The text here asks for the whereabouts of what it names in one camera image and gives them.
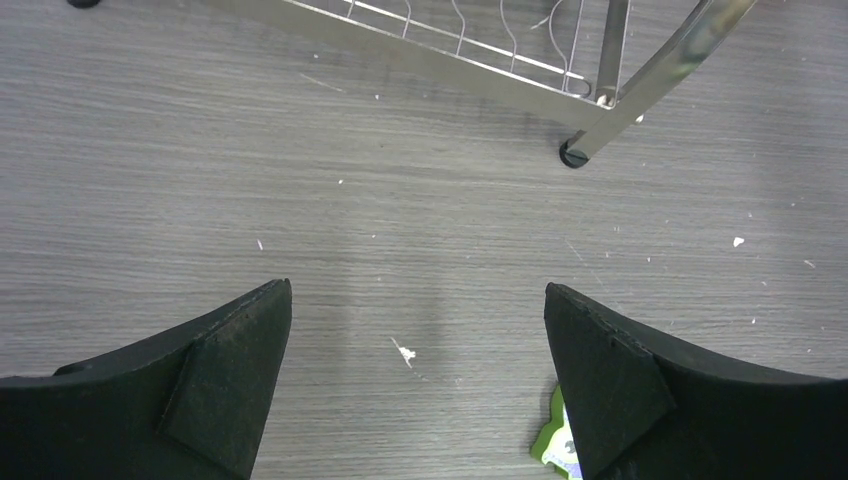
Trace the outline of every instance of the white speck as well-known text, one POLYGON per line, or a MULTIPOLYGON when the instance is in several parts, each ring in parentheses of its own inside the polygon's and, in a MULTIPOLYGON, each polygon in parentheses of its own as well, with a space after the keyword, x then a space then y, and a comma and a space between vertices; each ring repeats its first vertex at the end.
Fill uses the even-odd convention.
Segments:
POLYGON ((300 74, 300 76, 301 76, 301 77, 303 77, 303 78, 305 78, 306 80, 309 80, 310 82, 314 83, 315 85, 321 85, 322 87, 327 87, 327 88, 329 88, 330 90, 335 90, 335 91, 337 91, 337 92, 339 92, 339 93, 347 93, 347 92, 345 92, 344 90, 342 90, 341 88, 334 87, 334 86, 332 86, 332 85, 330 85, 330 84, 328 84, 328 83, 324 83, 324 82, 322 82, 321 80, 318 80, 318 79, 315 79, 315 78, 310 77, 309 75, 304 75, 304 74, 302 74, 302 73, 301 73, 301 74, 300 74))
POLYGON ((403 356, 403 361, 406 362, 406 366, 412 368, 412 364, 409 363, 409 361, 415 358, 415 352, 406 347, 401 347, 400 345, 398 345, 397 341, 393 337, 389 338, 392 339, 392 343, 395 344, 395 348, 397 348, 398 352, 400 352, 400 354, 403 356))
POLYGON ((550 20, 550 18, 551 18, 550 16, 547 16, 547 17, 543 18, 543 19, 542 19, 542 21, 540 21, 540 22, 539 22, 539 23, 537 23, 536 25, 533 25, 532 27, 530 27, 530 30, 536 30, 537 28, 539 28, 539 27, 541 27, 542 25, 544 25, 544 24, 545 24, 545 22, 547 22, 548 20, 550 20))

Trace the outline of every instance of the metal bar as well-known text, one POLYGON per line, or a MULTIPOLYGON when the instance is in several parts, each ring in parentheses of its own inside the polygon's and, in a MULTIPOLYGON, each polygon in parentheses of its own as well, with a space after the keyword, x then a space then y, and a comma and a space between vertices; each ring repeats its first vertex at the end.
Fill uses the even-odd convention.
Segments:
POLYGON ((560 90, 565 91, 565 84, 568 81, 568 70, 571 66, 571 63, 570 59, 566 57, 564 53, 562 53, 562 49, 559 48, 559 44, 557 43, 556 38, 554 37, 554 15, 556 14, 556 9, 559 8, 561 4, 562 0, 557 0, 554 3, 554 6, 551 7, 551 13, 550 15, 548 15, 548 37, 550 37, 551 39, 551 44, 554 46, 554 50, 556 50, 556 52, 559 54, 559 58, 562 59, 563 76, 562 87, 560 88, 560 90))
POLYGON ((504 30, 506 30, 509 38, 512 39, 512 59, 509 62, 509 72, 512 73, 515 70, 515 55, 518 53, 518 41, 515 39, 515 35, 512 34, 512 30, 509 29, 509 25, 506 23, 506 14, 503 9, 503 0, 500 0, 500 4, 498 8, 501 12, 501 23, 504 26, 504 30))
MULTIPOLYGON (((391 18, 393 20, 400 20, 400 21, 406 21, 407 20, 406 17, 404 17, 403 15, 398 15, 398 14, 392 13, 388 10, 383 10, 382 8, 375 7, 375 6, 370 5, 368 3, 363 3, 359 0, 342 0, 342 1, 344 1, 346 3, 356 2, 356 8, 368 10, 369 12, 376 13, 376 14, 379 14, 379 15, 383 15, 384 17, 388 17, 388 18, 391 18)), ((412 25, 416 28, 421 28, 421 29, 424 29, 424 30, 427 30, 427 31, 430 31, 430 32, 433 32, 433 33, 438 33, 439 35, 444 35, 446 37, 453 38, 454 40, 459 40, 459 34, 457 34, 457 33, 449 32, 447 30, 442 30, 441 28, 436 28, 432 25, 428 25, 426 23, 419 22, 419 21, 412 19, 412 18, 410 18, 408 20, 409 20, 408 24, 412 25)), ((515 61, 517 61, 517 62, 526 63, 527 65, 532 65, 534 67, 538 67, 538 68, 541 68, 543 70, 547 70, 549 72, 556 73, 557 75, 568 75, 569 78, 572 78, 574 80, 579 80, 579 81, 585 83, 589 88, 592 88, 592 84, 589 83, 589 81, 586 80, 586 78, 584 78, 582 75, 578 75, 578 74, 573 73, 573 72, 566 72, 559 67, 549 65, 549 64, 544 63, 544 62, 540 62, 536 59, 526 57, 524 55, 519 55, 518 52, 517 52, 517 46, 516 46, 516 52, 515 52, 515 54, 513 54, 513 52, 510 51, 510 50, 495 47, 494 45, 489 45, 488 43, 483 43, 483 42, 474 40, 473 38, 465 37, 465 38, 463 38, 462 43, 468 43, 470 45, 474 45, 475 47, 479 47, 479 48, 488 50, 492 53, 497 53, 498 55, 503 55, 503 56, 510 57, 510 58, 514 57, 515 61)))
MULTIPOLYGON (((606 110, 577 95, 292 0, 203 1, 342 50, 376 56, 408 72, 575 128, 586 129, 598 123, 606 110)), ((357 8, 362 6, 357 1, 357 8)))
MULTIPOLYGON (((571 38, 571 56, 568 57, 568 69, 571 70, 574 68, 574 56, 577 55, 577 39, 580 37, 580 20, 583 18, 583 4, 584 0, 580 0, 580 3, 577 6, 577 18, 574 19, 574 36, 571 38)), ((570 79, 566 75, 565 84, 562 88, 569 92, 569 81, 570 79)), ((586 94, 588 97, 591 95, 591 90, 586 94)))
POLYGON ((633 124, 727 38, 756 0, 701 0, 680 28, 621 89, 615 108, 567 142, 566 151, 590 158, 633 124))
POLYGON ((595 84, 595 101, 607 107, 615 106, 615 102, 618 101, 621 56, 624 53, 624 38, 629 16, 630 0, 610 0, 601 46, 598 81, 595 84))
POLYGON ((462 29, 459 31, 459 42, 456 44, 456 54, 459 55, 459 49, 462 48, 462 39, 465 38, 465 17, 459 11, 459 5, 456 4, 456 0, 451 0, 451 4, 453 5, 453 11, 456 12, 456 16, 462 22, 462 29))

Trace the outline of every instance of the laminate floor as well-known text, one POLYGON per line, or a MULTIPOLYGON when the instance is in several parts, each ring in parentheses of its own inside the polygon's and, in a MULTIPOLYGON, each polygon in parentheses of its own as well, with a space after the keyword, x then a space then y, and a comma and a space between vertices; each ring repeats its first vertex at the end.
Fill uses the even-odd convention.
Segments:
MULTIPOLYGON (((692 6, 663 3, 636 2, 625 71, 692 6)), ((844 2, 761 0, 577 171, 560 126, 197 0, 0 11, 2 375, 288 277, 254 478, 393 480, 556 478, 528 454, 549 281, 848 376, 844 2)))

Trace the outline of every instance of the metal leg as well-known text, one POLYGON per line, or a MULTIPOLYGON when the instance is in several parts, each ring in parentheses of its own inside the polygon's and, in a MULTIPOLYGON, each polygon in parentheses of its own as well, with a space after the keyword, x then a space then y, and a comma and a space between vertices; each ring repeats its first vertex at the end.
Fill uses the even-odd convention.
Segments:
POLYGON ((584 165, 635 123, 712 54, 755 2, 701 0, 665 45, 624 85, 615 107, 562 146, 563 163, 572 168, 584 165))
POLYGON ((610 0, 595 87, 595 101, 607 107, 614 107, 618 101, 621 55, 624 52, 624 33, 627 31, 629 15, 630 0, 610 0))

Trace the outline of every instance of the floor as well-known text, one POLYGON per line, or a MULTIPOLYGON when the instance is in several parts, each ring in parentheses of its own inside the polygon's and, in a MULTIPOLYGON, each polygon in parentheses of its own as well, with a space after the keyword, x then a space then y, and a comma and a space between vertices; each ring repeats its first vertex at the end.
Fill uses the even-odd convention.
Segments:
MULTIPOLYGON (((627 68, 691 8, 662 3, 636 2, 627 68)), ((557 478, 528 454, 555 383, 549 281, 846 377, 846 44, 844 2, 761 0, 569 170, 561 126, 199 0, 7 1, 0 375, 290 278, 256 479, 557 478)))

